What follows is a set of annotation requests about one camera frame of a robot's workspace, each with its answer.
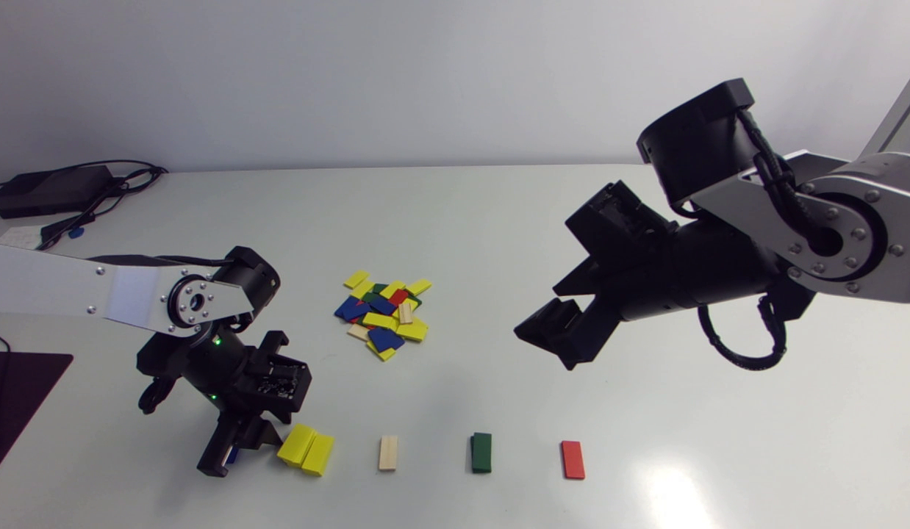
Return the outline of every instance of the red wooden block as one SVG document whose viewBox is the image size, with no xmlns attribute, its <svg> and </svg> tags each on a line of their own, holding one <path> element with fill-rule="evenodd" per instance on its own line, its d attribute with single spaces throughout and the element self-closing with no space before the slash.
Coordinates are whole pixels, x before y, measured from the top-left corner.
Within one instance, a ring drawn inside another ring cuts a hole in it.
<svg viewBox="0 0 910 529">
<path fill-rule="evenodd" d="M 563 441 L 560 446 L 563 449 L 563 472 L 566 473 L 566 479 L 586 479 L 579 441 Z"/>
<path fill-rule="evenodd" d="M 408 294 L 406 294 L 405 290 L 398 290 L 398 291 L 395 291 L 393 293 L 393 295 L 391 295 L 390 298 L 387 299 L 387 301 L 389 301 L 390 303 L 393 303 L 393 305 L 395 307 L 398 307 L 400 303 L 402 303 L 406 300 L 407 295 Z"/>
</svg>

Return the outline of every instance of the pile of colored blocks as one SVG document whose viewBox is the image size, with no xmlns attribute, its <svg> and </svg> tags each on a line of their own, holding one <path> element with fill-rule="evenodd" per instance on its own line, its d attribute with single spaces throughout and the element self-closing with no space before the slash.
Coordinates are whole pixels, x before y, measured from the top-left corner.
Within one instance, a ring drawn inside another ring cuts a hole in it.
<svg viewBox="0 0 910 529">
<path fill-rule="evenodd" d="M 351 323 L 347 334 L 366 342 L 382 361 L 393 358 L 406 339 L 425 339 L 429 326 L 412 313 L 422 305 L 417 295 L 429 290 L 431 282 L 375 284 L 370 274 L 358 270 L 344 281 L 344 286 L 351 289 L 351 295 L 334 315 Z"/>
</svg>

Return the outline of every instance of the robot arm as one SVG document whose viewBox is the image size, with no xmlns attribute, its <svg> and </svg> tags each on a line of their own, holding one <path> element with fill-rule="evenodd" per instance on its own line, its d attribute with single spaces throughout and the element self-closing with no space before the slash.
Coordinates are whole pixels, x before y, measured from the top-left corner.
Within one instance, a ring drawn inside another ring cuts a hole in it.
<svg viewBox="0 0 910 529">
<path fill-rule="evenodd" d="M 113 255 L 90 260 L 0 245 L 0 312 L 106 318 L 156 334 L 138 352 L 153 381 L 139 408 L 155 411 L 186 378 L 220 411 L 197 464 L 226 475 L 233 447 L 281 445 L 261 414 L 291 422 L 311 383 L 307 365 L 278 354 L 288 338 L 269 331 L 262 344 L 237 335 L 269 304 L 281 280 L 250 248 L 210 261 L 183 256 Z"/>
<path fill-rule="evenodd" d="M 213 281 L 215 268 L 142 255 L 75 259 L 0 245 L 0 312 L 105 318 L 179 337 L 224 318 L 251 321 L 256 308 L 246 292 Z"/>
<path fill-rule="evenodd" d="M 609 184 L 566 224 L 590 257 L 554 288 L 595 295 L 583 312 L 554 298 L 515 329 L 567 369 L 592 361 L 617 324 L 697 308 L 727 359 L 752 370 L 778 363 L 784 322 L 816 292 L 910 303 L 910 154 L 852 162 L 799 151 L 780 157 L 748 114 L 752 96 L 727 81 L 677 107 L 639 137 L 678 226 Z M 681 207 L 690 202 L 693 209 Z M 707 306 L 765 293 L 759 309 L 771 355 L 725 348 Z"/>
</svg>

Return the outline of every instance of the white table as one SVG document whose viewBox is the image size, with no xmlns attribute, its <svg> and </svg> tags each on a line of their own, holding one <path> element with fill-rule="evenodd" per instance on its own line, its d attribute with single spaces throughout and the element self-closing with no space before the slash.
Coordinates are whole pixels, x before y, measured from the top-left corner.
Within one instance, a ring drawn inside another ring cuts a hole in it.
<svg viewBox="0 0 910 529">
<path fill-rule="evenodd" d="M 207 478 L 213 406 L 179 382 L 137 409 L 146 332 L 0 314 L 15 349 L 76 357 L 1 465 L 0 528 L 910 527 L 910 306 L 818 297 L 763 373 L 720 358 L 691 311 L 620 325 L 571 373 L 515 338 L 585 256 L 563 221 L 617 179 L 667 214 L 636 165 L 172 174 L 127 198 L 55 251 L 256 248 L 283 287 L 244 339 L 284 329 L 310 365 L 295 421 L 337 437 L 327 473 L 265 447 Z M 387 364 L 332 315 L 358 268 L 435 283 L 428 339 Z M 767 351 L 754 298 L 713 314 L 728 345 Z M 491 475 L 467 468 L 475 431 Z M 385 434 L 395 473 L 377 472 Z M 563 439 L 583 482 L 562 478 Z"/>
</svg>

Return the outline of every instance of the green wooden block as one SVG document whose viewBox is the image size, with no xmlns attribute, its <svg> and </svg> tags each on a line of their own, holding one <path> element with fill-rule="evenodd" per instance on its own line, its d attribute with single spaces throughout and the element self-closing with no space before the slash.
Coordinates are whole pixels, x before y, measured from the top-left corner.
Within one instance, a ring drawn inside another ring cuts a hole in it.
<svg viewBox="0 0 910 529">
<path fill-rule="evenodd" d="M 471 472 L 491 472 L 491 434 L 475 432 L 471 436 Z"/>
</svg>

